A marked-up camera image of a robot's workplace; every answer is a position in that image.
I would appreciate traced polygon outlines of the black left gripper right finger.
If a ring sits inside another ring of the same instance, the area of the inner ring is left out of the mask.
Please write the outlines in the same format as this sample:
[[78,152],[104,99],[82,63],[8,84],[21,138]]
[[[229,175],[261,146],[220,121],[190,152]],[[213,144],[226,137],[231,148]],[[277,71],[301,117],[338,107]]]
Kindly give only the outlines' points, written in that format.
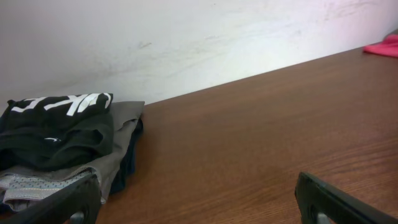
[[346,194],[308,172],[298,175],[295,198],[301,222],[397,224],[397,219]]

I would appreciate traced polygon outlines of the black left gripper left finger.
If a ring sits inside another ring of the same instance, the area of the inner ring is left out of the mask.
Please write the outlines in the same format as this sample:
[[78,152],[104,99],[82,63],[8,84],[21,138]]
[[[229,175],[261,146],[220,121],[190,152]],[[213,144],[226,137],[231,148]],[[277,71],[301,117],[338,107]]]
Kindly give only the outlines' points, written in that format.
[[101,207],[101,190],[97,176],[90,174],[70,184],[39,203],[1,220],[16,223],[94,224]]

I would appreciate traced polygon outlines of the red orange soccer t-shirt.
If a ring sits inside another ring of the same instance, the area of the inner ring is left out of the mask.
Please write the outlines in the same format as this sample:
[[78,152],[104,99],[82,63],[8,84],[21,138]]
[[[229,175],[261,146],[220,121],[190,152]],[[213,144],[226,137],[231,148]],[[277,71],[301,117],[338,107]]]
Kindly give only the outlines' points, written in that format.
[[382,42],[364,47],[364,52],[397,58],[397,34],[388,35]]

